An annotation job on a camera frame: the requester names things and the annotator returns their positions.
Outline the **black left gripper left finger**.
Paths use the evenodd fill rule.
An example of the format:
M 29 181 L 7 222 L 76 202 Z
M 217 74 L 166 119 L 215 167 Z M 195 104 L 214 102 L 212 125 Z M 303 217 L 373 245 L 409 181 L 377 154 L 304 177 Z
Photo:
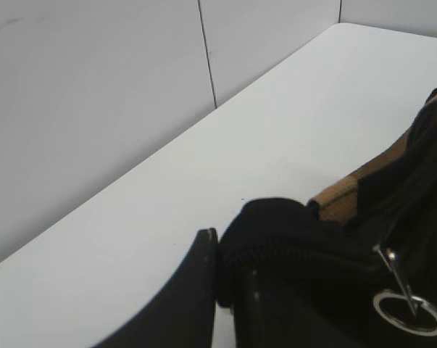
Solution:
M 198 231 L 188 253 L 151 301 L 99 347 L 211 347 L 217 232 Z

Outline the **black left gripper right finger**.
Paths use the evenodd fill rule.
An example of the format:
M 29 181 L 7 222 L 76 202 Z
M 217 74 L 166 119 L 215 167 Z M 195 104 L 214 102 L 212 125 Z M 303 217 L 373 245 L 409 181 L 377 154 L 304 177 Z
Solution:
M 275 287 L 265 274 L 248 272 L 233 307 L 237 347 L 274 347 Z

